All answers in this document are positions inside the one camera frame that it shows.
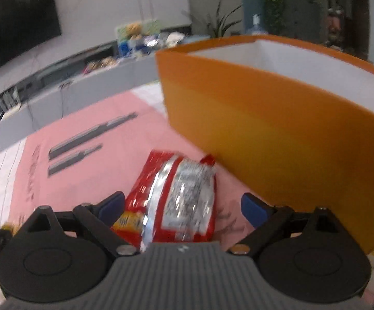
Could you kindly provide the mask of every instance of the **red object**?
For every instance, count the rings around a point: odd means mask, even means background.
[[[126,198],[125,202],[125,212],[118,219],[118,221],[112,226],[112,230],[121,236],[124,240],[130,244],[140,247],[141,246],[141,232],[143,228],[143,221],[145,221],[145,216],[149,215],[147,213],[147,203],[150,196],[151,188],[154,184],[157,174],[162,170],[163,165],[167,162],[172,161],[171,169],[168,172],[168,175],[165,178],[165,182],[162,185],[161,195],[159,197],[159,202],[156,206],[156,212],[154,213],[154,222],[153,222],[153,242],[179,242],[181,239],[177,239],[177,234],[179,230],[174,229],[174,227],[163,226],[163,217],[164,211],[166,208],[167,199],[170,196],[170,190],[179,169],[181,162],[193,162],[186,158],[175,154],[173,152],[161,152],[153,150],[145,163],[141,174],[139,175],[134,187],[132,188],[130,194]],[[199,164],[205,164],[208,166],[214,166],[215,160],[211,155],[204,157]],[[216,181],[215,174],[213,176],[212,193],[212,204],[210,211],[211,215],[209,218],[208,226],[206,232],[195,232],[192,239],[193,242],[202,242],[210,241],[214,233],[214,224],[215,224],[215,201],[216,201]]]

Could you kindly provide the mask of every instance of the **yellow label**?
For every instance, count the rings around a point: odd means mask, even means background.
[[[125,211],[113,224],[112,229],[117,231],[130,231],[141,233],[144,215],[140,212]]]

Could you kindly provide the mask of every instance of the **white logo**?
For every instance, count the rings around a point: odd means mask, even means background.
[[[181,247],[178,247],[178,251],[181,253],[185,253],[186,250],[189,250],[189,246],[182,245]]]

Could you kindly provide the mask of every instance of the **white label on package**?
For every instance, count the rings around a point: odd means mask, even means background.
[[[194,236],[205,235],[214,205],[214,171],[211,166],[183,160],[171,183],[161,227]]]

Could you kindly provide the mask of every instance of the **ribbed surface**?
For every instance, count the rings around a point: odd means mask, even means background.
[[[74,300],[40,305],[10,299],[0,309],[370,309],[359,298],[331,305],[291,299],[271,288],[250,258],[226,254],[216,243],[186,246],[153,244],[142,255],[120,258],[95,289]]]

